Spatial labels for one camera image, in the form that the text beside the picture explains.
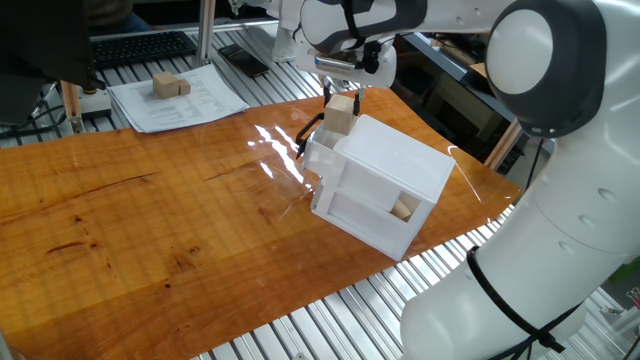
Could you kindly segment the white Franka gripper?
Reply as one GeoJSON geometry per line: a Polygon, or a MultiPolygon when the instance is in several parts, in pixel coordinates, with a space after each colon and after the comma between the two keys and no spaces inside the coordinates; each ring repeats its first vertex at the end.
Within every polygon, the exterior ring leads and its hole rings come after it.
{"type": "MultiPolygon", "coordinates": [[[[389,88],[396,77],[397,55],[393,37],[365,43],[348,50],[323,54],[314,49],[305,38],[296,42],[295,64],[304,71],[325,76],[323,78],[324,105],[331,100],[331,80],[340,79],[362,86],[389,88]]],[[[353,115],[360,114],[362,89],[354,95],[353,115]]]]}

